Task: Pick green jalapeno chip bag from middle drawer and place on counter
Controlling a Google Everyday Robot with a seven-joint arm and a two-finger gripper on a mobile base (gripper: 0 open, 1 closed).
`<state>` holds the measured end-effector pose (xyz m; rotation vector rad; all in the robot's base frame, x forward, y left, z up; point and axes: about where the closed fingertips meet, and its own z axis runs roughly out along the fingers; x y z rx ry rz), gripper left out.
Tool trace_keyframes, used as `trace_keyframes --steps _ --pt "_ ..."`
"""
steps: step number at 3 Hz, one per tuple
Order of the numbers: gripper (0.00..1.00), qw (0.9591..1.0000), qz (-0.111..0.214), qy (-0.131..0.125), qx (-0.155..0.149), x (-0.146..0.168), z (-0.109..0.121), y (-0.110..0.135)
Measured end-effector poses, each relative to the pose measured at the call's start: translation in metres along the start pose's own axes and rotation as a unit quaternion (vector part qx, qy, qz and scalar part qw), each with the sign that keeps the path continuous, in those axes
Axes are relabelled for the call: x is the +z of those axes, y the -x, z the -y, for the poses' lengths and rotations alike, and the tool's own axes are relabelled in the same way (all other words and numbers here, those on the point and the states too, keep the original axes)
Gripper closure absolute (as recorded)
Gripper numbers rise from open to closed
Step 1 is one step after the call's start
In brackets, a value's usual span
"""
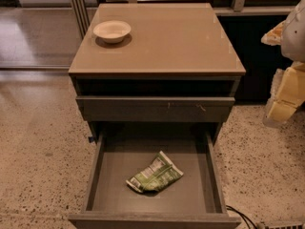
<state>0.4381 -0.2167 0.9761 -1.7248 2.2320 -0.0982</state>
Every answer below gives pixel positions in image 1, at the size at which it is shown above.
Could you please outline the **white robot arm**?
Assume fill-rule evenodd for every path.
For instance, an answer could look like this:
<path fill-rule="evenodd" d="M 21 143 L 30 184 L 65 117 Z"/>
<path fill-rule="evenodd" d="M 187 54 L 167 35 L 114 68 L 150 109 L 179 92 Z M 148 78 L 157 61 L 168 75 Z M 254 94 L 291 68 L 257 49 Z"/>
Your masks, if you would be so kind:
<path fill-rule="evenodd" d="M 286 70 L 276 70 L 266 104 L 263 123 L 276 128 L 305 102 L 305 0 L 300 0 L 284 21 L 265 33 L 261 42 L 279 46 L 281 54 L 293 61 Z"/>

